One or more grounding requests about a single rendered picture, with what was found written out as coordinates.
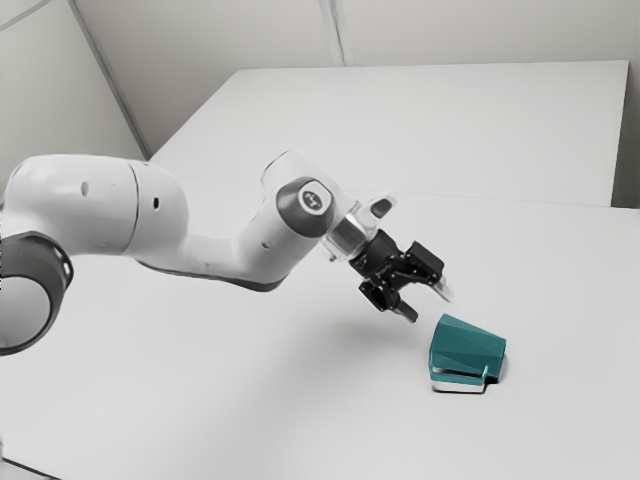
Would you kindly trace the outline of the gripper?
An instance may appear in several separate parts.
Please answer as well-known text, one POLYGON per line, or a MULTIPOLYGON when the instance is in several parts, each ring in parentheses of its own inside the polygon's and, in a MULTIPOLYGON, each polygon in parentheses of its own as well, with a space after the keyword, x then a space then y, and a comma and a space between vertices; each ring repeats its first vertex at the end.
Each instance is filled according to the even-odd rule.
POLYGON ((377 310, 391 311, 410 323, 417 321, 418 313, 401 298, 400 290, 405 286, 426 285, 446 302, 453 300, 444 275, 444 261, 417 241, 402 253, 382 229, 349 265, 364 280, 359 291, 377 310))

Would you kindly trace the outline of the teal faceted mug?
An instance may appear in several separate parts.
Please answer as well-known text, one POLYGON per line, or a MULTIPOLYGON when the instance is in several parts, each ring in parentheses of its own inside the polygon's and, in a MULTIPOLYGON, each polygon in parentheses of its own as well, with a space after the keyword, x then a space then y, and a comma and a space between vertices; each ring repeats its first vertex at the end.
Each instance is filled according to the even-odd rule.
POLYGON ((432 388, 440 393, 483 394, 488 384, 499 380, 506 345, 501 336, 443 314, 429 347, 432 388))

